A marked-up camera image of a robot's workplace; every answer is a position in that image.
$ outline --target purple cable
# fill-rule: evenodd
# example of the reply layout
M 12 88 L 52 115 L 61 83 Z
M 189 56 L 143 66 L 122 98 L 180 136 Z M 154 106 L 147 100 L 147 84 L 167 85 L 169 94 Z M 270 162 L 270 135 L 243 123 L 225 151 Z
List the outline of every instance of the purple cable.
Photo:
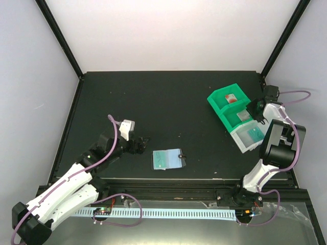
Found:
M 283 103 L 283 106 L 289 106 L 289 105 L 292 105 L 292 104 L 295 104 L 295 103 L 298 103 L 301 101 L 305 101 L 307 98 L 309 98 L 311 96 L 311 93 L 307 90 L 286 91 L 286 92 L 280 92 L 279 94 L 285 94 L 285 93 L 307 93 L 308 95 L 300 100 Z
M 295 156 L 294 156 L 294 159 L 293 159 L 293 162 L 290 166 L 286 167 L 286 168 L 283 168 L 283 169 L 272 169 L 270 170 L 269 172 L 265 173 L 258 181 L 258 185 L 256 187 L 258 193 L 260 193 L 261 195 L 267 195 L 267 194 L 271 194 L 273 192 L 276 192 L 277 193 L 277 208 L 276 208 L 276 212 L 275 214 L 273 215 L 273 217 L 271 217 L 269 220 L 267 220 L 266 222 L 263 222 L 263 223 L 260 223 L 260 224 L 245 224 L 245 223 L 241 223 L 238 219 L 237 222 L 240 224 L 240 225 L 246 225 L 246 226 L 263 226 L 263 225 L 266 225 L 270 222 L 272 222 L 278 215 L 278 211 L 279 211 L 279 207 L 281 205 L 281 195 L 279 194 L 278 190 L 274 189 L 274 190 L 270 190 L 270 191 L 267 191 L 267 192 L 263 192 L 259 189 L 259 186 L 261 184 L 261 182 L 263 182 L 263 180 L 271 173 L 271 172 L 286 172 L 286 171 L 289 171 L 291 170 L 296 164 L 297 164 L 297 161 L 298 161 L 298 157 L 299 157 L 299 154 L 300 154 L 300 139 L 299 139 L 299 135 L 298 135 L 298 131 L 294 125 L 294 123 L 292 122 L 292 120 L 289 119 L 288 116 L 286 116 L 286 114 L 284 113 L 284 111 L 282 110 L 282 108 L 279 108 L 278 109 L 279 112 L 281 113 L 282 117 L 291 125 L 293 131 L 294 131 L 294 136 L 295 136 L 295 140 L 296 140 L 296 152 L 295 152 Z
M 97 213 L 95 213 L 95 214 L 93 215 L 93 220 L 94 220 L 94 222 L 96 222 L 96 223 L 102 223 L 102 224 L 106 224 L 106 225 L 120 226 L 120 227 L 125 227 L 125 228 L 128 228 L 128 227 L 134 227 L 134 226 L 137 226 L 138 224 L 140 224 L 141 221 L 142 221 L 142 212 L 143 212 L 143 211 L 142 211 L 142 206 L 141 206 L 141 204 L 139 203 L 139 201 L 138 201 L 135 197 L 133 197 L 132 195 L 129 195 L 129 194 L 126 194 L 126 193 L 118 193 L 118 194 L 115 194 L 115 195 L 111 195 L 111 196 L 109 196 L 109 197 L 107 197 L 107 198 L 105 198 L 105 199 L 102 199 L 102 200 L 96 201 L 96 202 L 94 202 L 94 203 L 92 203 L 92 204 L 101 203 L 101 202 L 104 202 L 104 201 L 109 200 L 109 199 L 111 199 L 111 198 L 120 197 L 120 196 L 122 196 L 122 195 L 124 195 L 124 196 L 126 196 L 126 197 L 129 197 L 129 198 L 132 198 L 132 199 L 133 199 L 134 201 L 136 201 L 136 203 L 138 204 L 140 215 L 139 215 L 139 218 L 138 218 L 138 221 L 137 221 L 137 222 L 135 222 L 135 223 L 133 223 L 133 224 L 131 224 L 131 225 L 123 225 L 123 224 L 118 224 L 118 223 L 113 223 L 113 222 L 104 222 L 104 221 L 100 222 L 100 221 L 96 220 L 96 214 L 97 214 Z
M 116 147 L 116 143 L 117 143 L 117 138 L 118 138 L 118 131 L 117 131 L 117 126 L 116 126 L 116 124 L 117 124 L 117 122 L 113 119 L 113 117 L 111 116 L 111 115 L 108 115 L 108 118 L 109 118 L 109 120 L 112 122 L 112 124 L 113 124 L 113 128 L 114 128 L 114 140 L 113 140 L 113 144 L 112 144 L 112 147 L 111 147 L 111 149 L 110 149 L 110 151 L 108 152 L 108 154 L 104 157 L 104 158 L 102 158 L 101 160 L 99 160 L 98 162 L 96 162 L 95 164 L 93 164 L 93 165 L 91 165 L 91 166 L 89 166 L 89 167 L 87 167 L 87 168 L 85 168 L 85 169 L 82 169 L 82 170 L 80 170 L 80 171 L 77 171 L 76 173 L 74 173 L 74 174 L 72 174 L 72 175 L 70 175 L 69 177 L 68 177 L 68 179 L 70 179 L 70 178 L 72 178 L 72 177 L 74 177 L 74 176 L 76 176 L 76 175 L 78 175 L 79 173 L 81 173 L 81 172 L 84 172 L 84 171 L 88 171 L 88 170 L 90 170 L 90 169 L 92 169 L 92 168 L 94 168 L 94 167 L 96 167 L 96 166 L 98 166 L 98 165 L 100 165 L 101 163 L 103 163 L 111 154 L 112 154 L 112 152 L 114 151 L 114 148 Z M 65 183 L 66 182 L 66 180 L 63 180 L 62 182 L 60 182 L 58 185 L 56 185 L 56 187 L 54 187 L 51 191 L 49 191 L 49 193 L 47 193 L 41 200 L 40 200 L 40 202 L 39 202 L 39 204 L 41 204 L 41 203 L 43 203 L 44 202 L 44 200 L 45 199 L 47 199 L 48 198 L 48 196 L 50 196 L 51 195 L 51 193 L 53 193 L 56 189 L 58 189 L 63 183 Z M 26 220 L 26 218 L 35 210 L 37 208 L 37 206 L 35 206 L 35 207 L 33 207 L 20 221 L 19 221 L 19 223 L 17 224 L 17 226 L 16 226 L 16 228 L 14 229 L 14 232 L 13 232 L 13 234 L 12 234 L 12 236 L 11 236 L 11 245 L 24 245 L 25 244 L 25 242 L 22 242 L 22 243 L 20 243 L 20 244 L 16 244 L 15 242 L 14 242 L 14 239 L 15 239 L 15 236 L 16 236 L 16 234 L 17 234 L 17 231 L 19 230 L 19 228 L 20 228 L 20 226 L 21 226 L 21 224 Z

